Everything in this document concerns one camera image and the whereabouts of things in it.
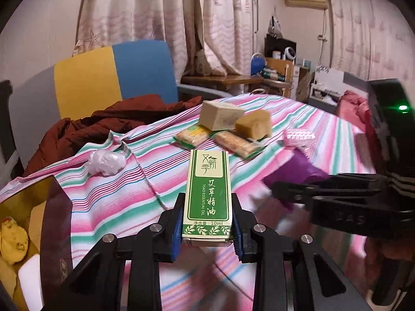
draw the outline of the box label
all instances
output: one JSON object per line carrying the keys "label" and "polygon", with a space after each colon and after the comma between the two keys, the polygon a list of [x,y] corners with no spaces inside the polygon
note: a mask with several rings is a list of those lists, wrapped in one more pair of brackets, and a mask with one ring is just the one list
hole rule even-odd
{"label": "box label", "polygon": [[183,236],[227,239],[232,224],[227,152],[192,150]]}

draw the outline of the silver bolt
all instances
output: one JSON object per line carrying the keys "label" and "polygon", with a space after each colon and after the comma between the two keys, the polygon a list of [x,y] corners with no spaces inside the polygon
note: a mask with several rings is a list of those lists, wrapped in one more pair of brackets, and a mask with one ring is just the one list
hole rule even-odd
{"label": "silver bolt", "polygon": [[256,224],[254,225],[254,230],[257,232],[264,232],[266,230],[266,226],[263,224]]}
{"label": "silver bolt", "polygon": [[310,243],[313,241],[313,238],[312,238],[310,235],[303,235],[303,236],[301,237],[301,240],[302,240],[304,243],[310,244]]}
{"label": "silver bolt", "polygon": [[150,230],[153,232],[159,232],[162,229],[161,224],[155,223],[150,226]]}
{"label": "silver bolt", "polygon": [[111,242],[114,240],[114,235],[113,235],[113,234],[105,234],[105,235],[102,237],[102,240],[103,240],[105,243],[111,243]]}

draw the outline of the purple wrapper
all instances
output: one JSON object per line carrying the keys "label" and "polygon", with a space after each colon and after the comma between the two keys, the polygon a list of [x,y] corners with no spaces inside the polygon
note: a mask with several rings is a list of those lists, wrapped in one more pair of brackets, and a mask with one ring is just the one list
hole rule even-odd
{"label": "purple wrapper", "polygon": [[[264,177],[262,182],[268,188],[271,188],[276,181],[309,185],[310,183],[326,180],[329,177],[326,172],[314,167],[308,158],[296,148],[293,150],[293,157],[279,169]],[[288,210],[292,211],[293,203],[279,200]]]}

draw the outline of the brown blanket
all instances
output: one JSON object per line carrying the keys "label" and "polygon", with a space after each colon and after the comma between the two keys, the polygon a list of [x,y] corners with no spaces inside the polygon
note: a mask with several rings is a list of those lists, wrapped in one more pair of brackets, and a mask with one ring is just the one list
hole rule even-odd
{"label": "brown blanket", "polygon": [[201,97],[194,97],[186,102],[166,105],[159,95],[149,94],[119,101],[84,119],[61,119],[46,132],[23,176],[74,156],[86,143],[102,144],[110,130],[127,133],[140,125],[148,125],[190,109],[200,104],[201,100]]}

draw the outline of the curtain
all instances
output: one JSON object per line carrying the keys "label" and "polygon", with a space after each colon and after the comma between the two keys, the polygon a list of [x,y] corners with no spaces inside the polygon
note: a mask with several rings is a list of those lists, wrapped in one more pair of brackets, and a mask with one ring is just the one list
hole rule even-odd
{"label": "curtain", "polygon": [[371,56],[370,29],[374,22],[370,0],[331,0],[331,12],[331,67],[367,80]]}
{"label": "curtain", "polygon": [[388,0],[331,0],[331,66],[365,80],[414,79],[415,35]]}
{"label": "curtain", "polygon": [[250,0],[84,0],[74,54],[165,40],[177,82],[198,70],[198,57],[206,60],[208,74],[244,73],[251,55],[249,13]]}

